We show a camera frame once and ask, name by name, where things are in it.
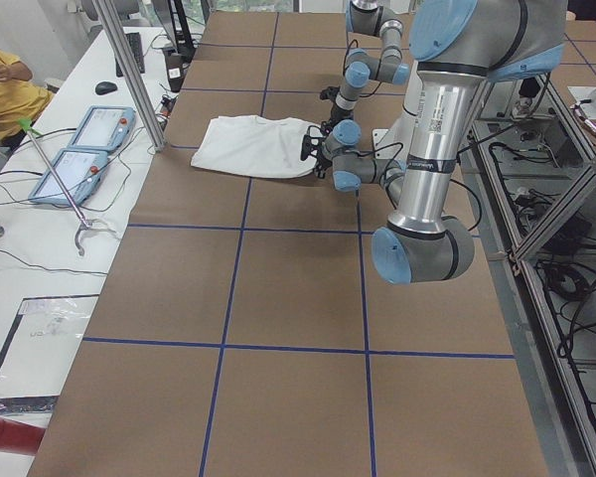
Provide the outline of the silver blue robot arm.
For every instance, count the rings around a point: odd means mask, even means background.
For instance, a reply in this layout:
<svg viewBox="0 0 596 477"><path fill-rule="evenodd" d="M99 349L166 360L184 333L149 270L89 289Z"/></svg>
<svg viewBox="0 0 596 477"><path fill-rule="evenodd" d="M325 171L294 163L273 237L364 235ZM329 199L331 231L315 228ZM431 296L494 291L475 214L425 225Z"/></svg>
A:
<svg viewBox="0 0 596 477"><path fill-rule="evenodd" d="M473 239L444 214L444 203L476 91L484 82L554 70L566 9L563 1L426 1L405 27L374 1L350 3L348 30L379 38L381 53L348 51L342 83L321 93L331 116L317 134L304 136L301 155L315 159L316 174L331 172L340 191L371 183L385 190L393 210L372 235L372 261L383 280L448 280L468 269ZM370 81L406 86L384 160L358 148L354 109Z"/></svg>
<svg viewBox="0 0 596 477"><path fill-rule="evenodd" d="M401 52L404 26L390 8L377 1L349 1L346 27L349 33L380 39L381 51L375 57L362 48L348 47L341 85L321 91L321 98L332 102L330 118L324 123L329 130L354 118L357 102L370 81L403 85L410 75Z"/></svg>

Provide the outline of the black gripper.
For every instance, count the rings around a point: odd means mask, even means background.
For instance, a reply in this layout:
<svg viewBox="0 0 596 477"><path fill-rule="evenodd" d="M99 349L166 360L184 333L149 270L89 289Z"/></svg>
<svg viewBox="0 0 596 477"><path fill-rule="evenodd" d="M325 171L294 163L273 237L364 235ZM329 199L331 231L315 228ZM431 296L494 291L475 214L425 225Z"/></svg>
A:
<svg viewBox="0 0 596 477"><path fill-rule="evenodd" d="M316 151L315 158L314 174L319 179L325 179L327 170L332 167L332 161L326 157L322 149Z"/></svg>
<svg viewBox="0 0 596 477"><path fill-rule="evenodd" d="M337 124L345 119L354 119L354 111L339 107L335 102L332 104L330 119L327 121L327 131L332 132Z"/></svg>

